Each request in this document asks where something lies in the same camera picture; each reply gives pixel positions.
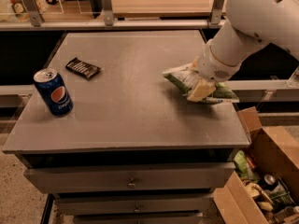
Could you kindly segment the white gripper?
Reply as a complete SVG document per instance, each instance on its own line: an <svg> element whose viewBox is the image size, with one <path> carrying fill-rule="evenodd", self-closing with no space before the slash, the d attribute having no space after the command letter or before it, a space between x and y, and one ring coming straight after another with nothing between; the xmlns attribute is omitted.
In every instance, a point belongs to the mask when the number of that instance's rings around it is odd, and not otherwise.
<svg viewBox="0 0 299 224"><path fill-rule="evenodd" d="M240 61L236 44L216 43L210 39L203 46L199 57L192 62L192 68L197 68L199 76L204 79L200 79L188 92L187 100L199 102L208 97L216 90L214 82L229 80L239 70Z"/></svg>

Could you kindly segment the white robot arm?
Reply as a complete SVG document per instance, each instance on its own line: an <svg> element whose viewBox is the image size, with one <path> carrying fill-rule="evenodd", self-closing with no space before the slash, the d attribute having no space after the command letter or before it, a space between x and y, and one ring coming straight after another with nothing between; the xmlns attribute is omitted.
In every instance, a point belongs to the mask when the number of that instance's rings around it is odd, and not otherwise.
<svg viewBox="0 0 299 224"><path fill-rule="evenodd" d="M190 66L199 81L187 99L199 102L229 80L246 58L274 44L299 58L299 0L227 0L226 22Z"/></svg>

